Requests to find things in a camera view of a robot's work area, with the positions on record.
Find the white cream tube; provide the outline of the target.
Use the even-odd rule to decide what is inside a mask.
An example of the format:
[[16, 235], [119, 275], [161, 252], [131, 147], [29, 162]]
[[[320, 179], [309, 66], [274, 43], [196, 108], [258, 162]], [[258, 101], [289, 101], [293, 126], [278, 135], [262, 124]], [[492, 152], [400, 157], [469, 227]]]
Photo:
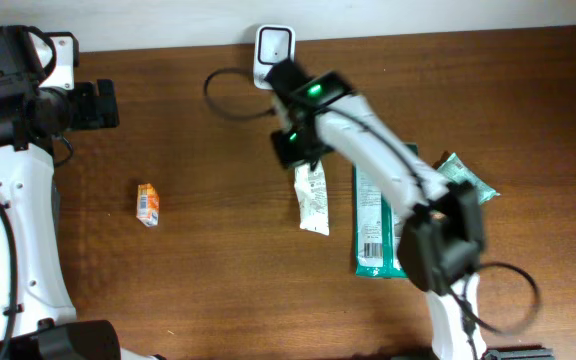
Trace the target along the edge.
[[302, 230], [324, 236], [330, 234], [327, 185], [324, 168], [318, 162], [314, 169], [309, 164], [298, 166], [294, 171], [294, 189], [299, 205]]

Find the green 3M wipes pack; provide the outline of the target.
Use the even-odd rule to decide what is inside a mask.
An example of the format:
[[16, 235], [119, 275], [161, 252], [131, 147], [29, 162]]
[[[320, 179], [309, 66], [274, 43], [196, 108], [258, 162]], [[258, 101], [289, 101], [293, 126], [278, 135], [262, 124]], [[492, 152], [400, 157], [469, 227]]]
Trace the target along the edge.
[[399, 217], [365, 172], [353, 167], [352, 175], [355, 275], [406, 278], [396, 255], [402, 225]]

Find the mint green wipes packet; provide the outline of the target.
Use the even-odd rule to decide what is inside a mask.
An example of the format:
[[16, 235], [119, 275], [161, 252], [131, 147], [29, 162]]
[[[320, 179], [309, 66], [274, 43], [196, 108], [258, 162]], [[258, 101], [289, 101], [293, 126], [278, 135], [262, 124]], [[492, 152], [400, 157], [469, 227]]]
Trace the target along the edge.
[[477, 191], [478, 202], [483, 204], [494, 197], [500, 196], [500, 193], [481, 180], [472, 172], [459, 158], [456, 153], [452, 153], [438, 167], [437, 171], [455, 183], [469, 182]]

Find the orange tissue packet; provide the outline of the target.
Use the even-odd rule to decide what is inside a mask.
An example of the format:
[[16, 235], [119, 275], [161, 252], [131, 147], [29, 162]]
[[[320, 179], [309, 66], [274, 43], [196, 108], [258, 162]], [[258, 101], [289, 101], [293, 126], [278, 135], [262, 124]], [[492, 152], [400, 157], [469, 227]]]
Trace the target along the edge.
[[159, 224], [159, 195], [152, 184], [141, 184], [137, 187], [136, 218], [146, 227]]

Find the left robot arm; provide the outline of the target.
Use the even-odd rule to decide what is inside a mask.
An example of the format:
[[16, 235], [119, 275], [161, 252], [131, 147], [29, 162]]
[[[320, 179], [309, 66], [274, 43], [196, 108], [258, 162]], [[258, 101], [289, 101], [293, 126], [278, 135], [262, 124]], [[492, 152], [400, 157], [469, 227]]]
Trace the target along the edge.
[[0, 359], [128, 359], [112, 324], [79, 321], [59, 261], [56, 143], [119, 123], [108, 79], [76, 82], [69, 32], [0, 26]]

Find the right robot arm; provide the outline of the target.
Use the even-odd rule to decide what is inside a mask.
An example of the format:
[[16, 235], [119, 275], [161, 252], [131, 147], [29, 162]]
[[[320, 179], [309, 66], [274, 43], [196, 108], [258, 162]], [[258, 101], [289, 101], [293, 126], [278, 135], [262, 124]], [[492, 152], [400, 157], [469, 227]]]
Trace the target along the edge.
[[402, 221], [397, 248], [408, 280], [427, 300], [438, 359], [481, 359], [480, 256], [485, 247], [475, 187], [422, 161], [339, 73], [308, 76], [293, 60], [265, 77], [284, 123], [271, 139], [281, 165], [315, 168], [337, 152], [363, 170]]

